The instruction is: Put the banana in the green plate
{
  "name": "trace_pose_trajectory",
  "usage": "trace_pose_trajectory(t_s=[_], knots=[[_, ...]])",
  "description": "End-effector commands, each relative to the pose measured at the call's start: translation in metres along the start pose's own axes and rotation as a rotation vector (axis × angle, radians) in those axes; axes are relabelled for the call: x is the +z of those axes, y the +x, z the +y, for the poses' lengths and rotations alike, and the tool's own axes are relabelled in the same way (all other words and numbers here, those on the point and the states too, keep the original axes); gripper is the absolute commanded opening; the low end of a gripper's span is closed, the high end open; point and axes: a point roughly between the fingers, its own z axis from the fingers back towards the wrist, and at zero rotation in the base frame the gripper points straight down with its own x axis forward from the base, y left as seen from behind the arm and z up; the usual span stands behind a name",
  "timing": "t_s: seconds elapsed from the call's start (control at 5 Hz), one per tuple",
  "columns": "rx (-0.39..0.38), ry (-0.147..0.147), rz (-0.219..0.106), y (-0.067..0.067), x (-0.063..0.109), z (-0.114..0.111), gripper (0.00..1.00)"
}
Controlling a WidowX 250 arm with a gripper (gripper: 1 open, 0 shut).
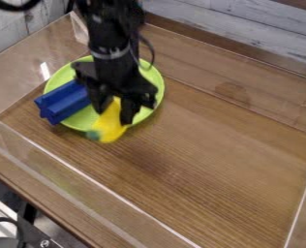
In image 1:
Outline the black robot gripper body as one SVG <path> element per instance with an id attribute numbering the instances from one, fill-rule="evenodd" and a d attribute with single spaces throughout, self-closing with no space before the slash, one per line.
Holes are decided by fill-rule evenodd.
<path id="1" fill-rule="evenodd" d="M 113 87 L 113 97 L 143 95 L 158 92 L 158 88 L 141 74 L 139 58 L 133 48 L 114 53 L 93 53 L 91 61 L 71 63 L 77 80 L 86 86 L 90 80 Z"/>

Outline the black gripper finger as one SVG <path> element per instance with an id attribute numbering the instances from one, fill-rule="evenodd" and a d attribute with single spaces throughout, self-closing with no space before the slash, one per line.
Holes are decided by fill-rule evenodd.
<path id="1" fill-rule="evenodd" d="M 90 80 L 86 87 L 95 112 L 103 114 L 113 102 L 113 87 L 95 80 Z"/>
<path id="2" fill-rule="evenodd" d="M 122 125 L 130 125 L 141 108 L 155 108 L 155 95 L 127 95 L 121 98 L 119 120 Z"/>

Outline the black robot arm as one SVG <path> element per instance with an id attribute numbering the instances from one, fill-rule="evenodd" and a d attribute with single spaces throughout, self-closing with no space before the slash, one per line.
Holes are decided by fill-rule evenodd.
<path id="1" fill-rule="evenodd" d="M 77 0 L 89 31 L 93 62 L 74 62 L 75 78 L 86 86 L 95 112 L 121 99 L 119 122 L 130 125 L 142 107 L 154 109 L 158 88 L 141 73 L 139 42 L 146 13 L 138 0 Z"/>

